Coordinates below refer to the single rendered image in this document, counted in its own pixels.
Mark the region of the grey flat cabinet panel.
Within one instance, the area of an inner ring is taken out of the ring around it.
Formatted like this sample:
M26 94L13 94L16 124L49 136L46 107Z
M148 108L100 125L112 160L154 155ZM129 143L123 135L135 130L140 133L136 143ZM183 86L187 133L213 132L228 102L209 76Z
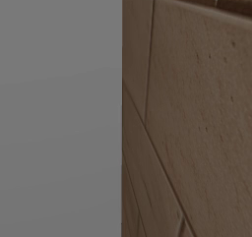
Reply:
M0 0L0 237L120 237L122 0Z

